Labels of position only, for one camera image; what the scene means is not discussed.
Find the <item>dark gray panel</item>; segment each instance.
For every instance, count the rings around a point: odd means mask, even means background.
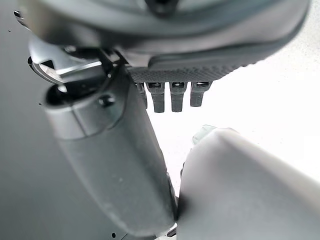
[[[0,239],[108,240],[126,233],[94,204],[60,152],[29,68],[28,30],[0,7]]]

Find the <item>gray plastic housing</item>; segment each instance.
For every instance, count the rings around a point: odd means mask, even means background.
[[[178,240],[318,240],[320,187],[232,129],[189,153]]]
[[[123,68],[99,90],[46,113],[64,154],[100,209],[128,233],[146,237],[175,223],[162,151],[137,87]],[[103,99],[112,98],[108,104]]]

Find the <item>white surface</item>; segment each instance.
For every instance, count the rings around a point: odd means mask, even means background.
[[[202,107],[191,108],[190,85],[183,112],[171,112],[166,85],[165,113],[148,113],[173,186],[202,125],[230,127],[320,182],[320,1],[286,48],[265,61],[241,68],[212,84]]]

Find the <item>plastic hinge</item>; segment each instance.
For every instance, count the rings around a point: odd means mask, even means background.
[[[152,96],[154,112],[164,113],[165,112],[165,83],[150,82],[146,84],[146,87]]]

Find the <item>screw hole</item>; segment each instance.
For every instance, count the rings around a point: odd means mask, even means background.
[[[183,89],[185,87],[185,83],[184,82],[173,82],[172,87],[177,88],[177,89]]]
[[[208,87],[209,86],[209,82],[207,81],[199,81],[196,83],[196,86],[199,88],[204,88],[204,87]]]
[[[151,89],[160,89],[161,83],[160,82],[152,82],[152,83],[148,83],[148,86]]]
[[[106,107],[109,107],[111,106],[112,104],[115,103],[115,98],[110,96],[110,95],[104,95],[104,96],[101,96],[99,99],[98,99],[98,103],[103,107],[103,108],[106,108]]]

